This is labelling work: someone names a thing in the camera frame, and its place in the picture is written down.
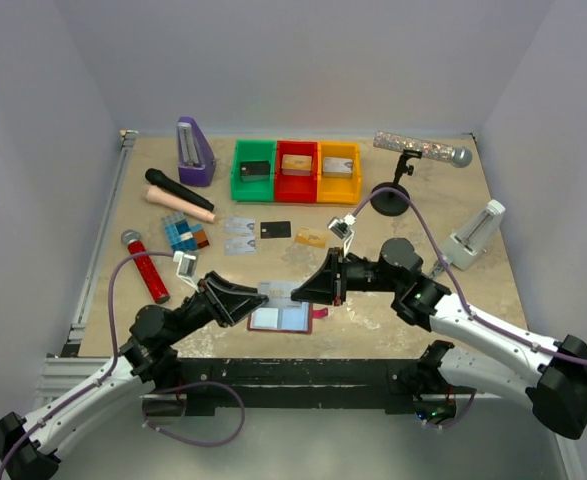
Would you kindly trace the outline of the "red leather card holder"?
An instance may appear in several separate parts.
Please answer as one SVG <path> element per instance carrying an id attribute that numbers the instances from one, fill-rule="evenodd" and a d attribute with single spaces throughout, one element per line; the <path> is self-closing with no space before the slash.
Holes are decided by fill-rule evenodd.
<path id="1" fill-rule="evenodd" d="M 310 334 L 313 321 L 329 314 L 327 307 L 316 309 L 311 303 L 288 307 L 262 307 L 248 319 L 247 329 L 257 332 Z"/>

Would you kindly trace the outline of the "silver credit card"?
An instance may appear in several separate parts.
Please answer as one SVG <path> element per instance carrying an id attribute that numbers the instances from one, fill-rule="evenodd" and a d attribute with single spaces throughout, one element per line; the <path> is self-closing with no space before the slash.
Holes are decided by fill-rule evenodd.
<path id="1" fill-rule="evenodd" d="M 253 236 L 227 238 L 224 247 L 226 255 L 246 255 L 257 251 L 256 239 Z"/>
<path id="2" fill-rule="evenodd" d="M 258 284 L 258 292 L 268 297 L 265 304 L 268 308 L 297 308 L 301 303 L 294 301 L 291 295 L 298 286 L 292 281 L 265 281 Z"/>

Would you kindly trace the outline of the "gold credit card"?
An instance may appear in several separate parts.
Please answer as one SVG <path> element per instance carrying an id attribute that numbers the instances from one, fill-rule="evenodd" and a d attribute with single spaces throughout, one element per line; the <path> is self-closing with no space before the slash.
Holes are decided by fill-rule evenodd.
<path id="1" fill-rule="evenodd" d="M 294 241 L 306 246 L 325 248 L 328 234 L 323 230 L 301 227 L 298 229 Z"/>

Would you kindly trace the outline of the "blue credit card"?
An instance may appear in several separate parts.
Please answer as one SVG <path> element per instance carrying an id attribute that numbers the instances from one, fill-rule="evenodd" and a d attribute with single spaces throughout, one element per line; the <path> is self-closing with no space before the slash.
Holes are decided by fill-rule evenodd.
<path id="1" fill-rule="evenodd" d="M 253 236 L 255 220 L 250 218 L 229 217 L 224 220 L 224 232 L 238 236 Z"/>

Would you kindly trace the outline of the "grey credit card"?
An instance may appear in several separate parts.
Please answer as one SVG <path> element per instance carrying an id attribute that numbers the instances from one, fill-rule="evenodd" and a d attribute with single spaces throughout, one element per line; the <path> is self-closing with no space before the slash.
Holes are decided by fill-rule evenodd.
<path id="1" fill-rule="evenodd" d="M 269 221 L 260 223 L 261 239 L 282 239 L 291 237 L 290 221 Z"/>

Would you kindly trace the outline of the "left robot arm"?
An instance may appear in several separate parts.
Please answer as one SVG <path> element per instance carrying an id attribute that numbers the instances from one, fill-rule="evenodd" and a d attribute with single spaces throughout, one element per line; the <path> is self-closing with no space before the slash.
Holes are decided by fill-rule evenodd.
<path id="1" fill-rule="evenodd" d="M 168 392 L 180 380 L 173 345 L 211 322 L 232 327 L 268 302 L 254 287 L 207 273 L 193 295 L 174 310 L 147 305 L 136 314 L 130 337 L 91 376 L 29 414 L 0 420 L 0 479 L 50 479 L 62 448 L 94 427 L 120 401 Z"/>

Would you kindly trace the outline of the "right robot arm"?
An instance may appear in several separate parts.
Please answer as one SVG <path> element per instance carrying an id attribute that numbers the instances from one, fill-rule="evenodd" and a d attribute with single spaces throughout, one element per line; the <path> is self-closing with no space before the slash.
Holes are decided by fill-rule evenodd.
<path id="1" fill-rule="evenodd" d="M 475 310 L 424 275 L 422 264 L 404 238 L 386 241 L 375 261 L 332 248 L 291 298 L 340 306 L 350 291 L 390 292 L 401 320 L 445 337 L 398 376 L 415 398 L 469 388 L 509 399 L 552 432 L 579 439 L 587 426 L 587 344 L 572 335 L 562 341 L 538 335 Z"/>

